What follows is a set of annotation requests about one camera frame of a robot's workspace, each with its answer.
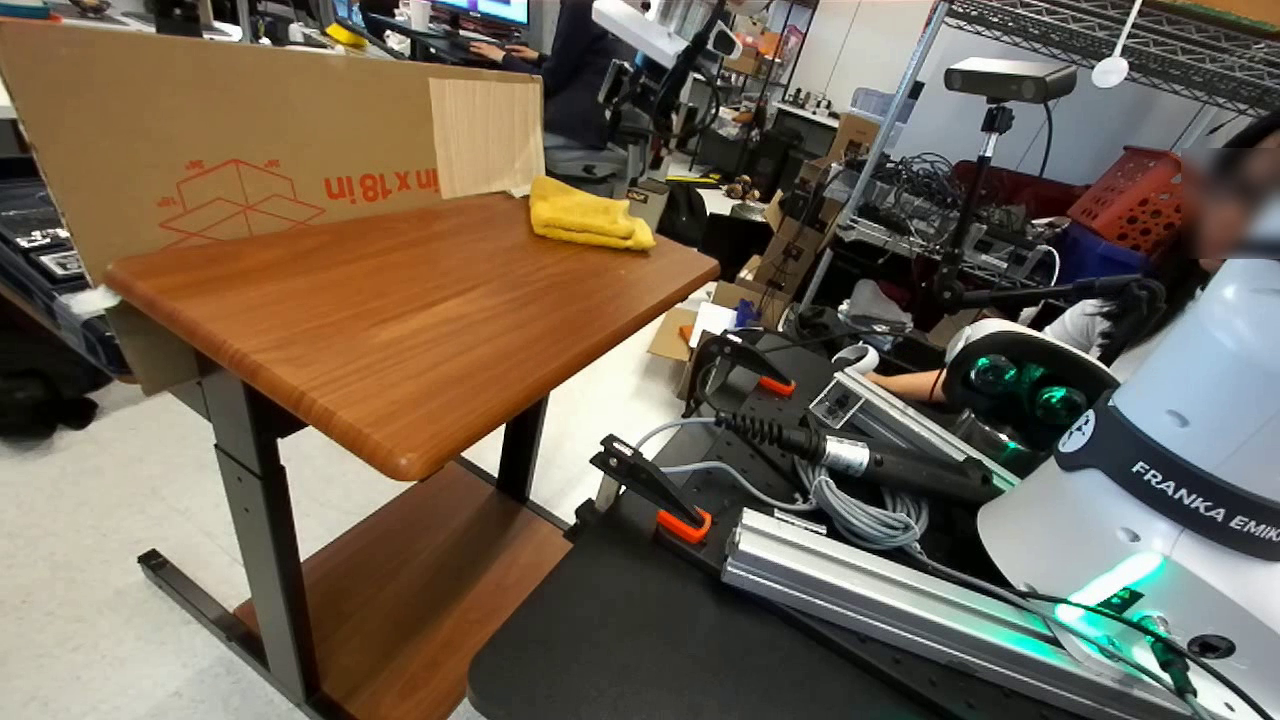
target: person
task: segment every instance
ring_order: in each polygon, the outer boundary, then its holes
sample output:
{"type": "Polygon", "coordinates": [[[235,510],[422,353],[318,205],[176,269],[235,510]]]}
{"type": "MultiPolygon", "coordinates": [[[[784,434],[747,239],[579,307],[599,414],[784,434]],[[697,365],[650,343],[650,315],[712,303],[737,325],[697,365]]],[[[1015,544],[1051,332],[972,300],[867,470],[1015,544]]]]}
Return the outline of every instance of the person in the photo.
{"type": "MultiPolygon", "coordinates": [[[[1130,325],[1118,300],[1081,300],[1055,315],[1045,337],[1101,356],[1124,382],[1131,378],[1173,315],[1179,315],[1208,277],[1232,255],[1252,220],[1277,199],[1280,190],[1280,107],[1238,134],[1203,174],[1201,224],[1179,231],[1156,260],[1154,279],[1165,285],[1165,307],[1154,325],[1130,325]]],[[[946,368],[871,378],[901,401],[946,405],[946,368]]]]}
{"type": "Polygon", "coordinates": [[[596,99],[621,40],[594,19],[594,0],[566,0],[553,57],[545,62],[545,134],[586,147],[607,145],[607,115],[596,99]]]}

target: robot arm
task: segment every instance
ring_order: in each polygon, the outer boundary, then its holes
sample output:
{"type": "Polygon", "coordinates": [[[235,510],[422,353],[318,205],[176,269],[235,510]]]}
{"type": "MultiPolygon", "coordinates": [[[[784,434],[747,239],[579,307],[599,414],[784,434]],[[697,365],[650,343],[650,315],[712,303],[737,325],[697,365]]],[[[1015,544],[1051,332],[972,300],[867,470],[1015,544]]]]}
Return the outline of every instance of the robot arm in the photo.
{"type": "Polygon", "coordinates": [[[1280,711],[1280,199],[1055,462],[979,514],[998,568],[1160,618],[1280,711]]]}
{"type": "Polygon", "coordinates": [[[1015,434],[1026,462],[1045,462],[1111,389],[1118,378],[1101,362],[1013,320],[969,325],[949,348],[946,395],[1015,434]]]}

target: yellow cloth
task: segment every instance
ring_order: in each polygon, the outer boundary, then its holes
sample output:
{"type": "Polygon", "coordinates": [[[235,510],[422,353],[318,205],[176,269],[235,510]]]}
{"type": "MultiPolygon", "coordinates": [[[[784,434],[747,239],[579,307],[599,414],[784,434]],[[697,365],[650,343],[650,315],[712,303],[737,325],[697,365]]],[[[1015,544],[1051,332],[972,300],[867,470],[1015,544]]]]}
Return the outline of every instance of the yellow cloth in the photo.
{"type": "Polygon", "coordinates": [[[531,181],[527,220],[538,235],[566,243],[606,243],[627,253],[650,253],[657,243],[651,227],[641,217],[627,217],[627,199],[606,199],[553,176],[531,181]]]}

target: cardboard box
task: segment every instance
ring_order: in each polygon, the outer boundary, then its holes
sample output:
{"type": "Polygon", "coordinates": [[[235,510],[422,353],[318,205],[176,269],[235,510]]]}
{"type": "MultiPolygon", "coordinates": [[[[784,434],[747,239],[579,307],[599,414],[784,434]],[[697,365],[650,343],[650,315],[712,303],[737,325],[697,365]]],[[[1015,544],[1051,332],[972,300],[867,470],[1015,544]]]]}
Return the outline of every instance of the cardboard box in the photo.
{"type": "Polygon", "coordinates": [[[712,285],[712,298],[699,307],[671,307],[660,327],[650,342],[650,356],[668,362],[668,382],[677,389],[677,395],[683,401],[690,391],[690,368],[693,368],[693,348],[697,348],[697,332],[703,320],[712,315],[737,315],[742,303],[757,307],[760,327],[778,327],[788,300],[782,300],[778,291],[754,287],[744,279],[737,285],[712,285]]]}
{"type": "Polygon", "coordinates": [[[841,198],[841,190],[834,190],[834,160],[807,160],[807,166],[799,166],[799,174],[797,174],[797,185],[791,185],[791,198],[799,194],[799,190],[830,190],[824,194],[824,199],[822,199],[822,208],[815,208],[815,220],[830,227],[838,217],[841,217],[841,208],[849,205],[849,198],[841,198]]]}
{"type": "Polygon", "coordinates": [[[778,300],[797,300],[824,250],[830,231],[784,217],[757,269],[757,287],[773,291],[778,300]]]}
{"type": "Polygon", "coordinates": [[[880,137],[880,121],[877,115],[841,114],[841,127],[838,127],[830,160],[846,166],[849,158],[867,154],[877,145],[877,137],[880,137]]]}
{"type": "MultiPolygon", "coordinates": [[[[542,81],[516,71],[0,19],[0,81],[87,277],[545,168],[542,81]]],[[[148,391],[192,372],[145,315],[117,337],[148,391]]]]}

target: lower wooden shelf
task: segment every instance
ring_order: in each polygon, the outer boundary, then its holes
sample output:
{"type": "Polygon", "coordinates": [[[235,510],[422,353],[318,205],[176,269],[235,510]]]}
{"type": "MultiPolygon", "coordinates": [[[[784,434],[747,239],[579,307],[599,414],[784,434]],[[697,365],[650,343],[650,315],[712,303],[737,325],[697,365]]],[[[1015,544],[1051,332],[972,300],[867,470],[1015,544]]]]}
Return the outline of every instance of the lower wooden shelf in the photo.
{"type": "Polygon", "coordinates": [[[463,465],[306,563],[323,692],[352,716],[447,716],[471,655],[566,559],[566,531],[463,465]]]}

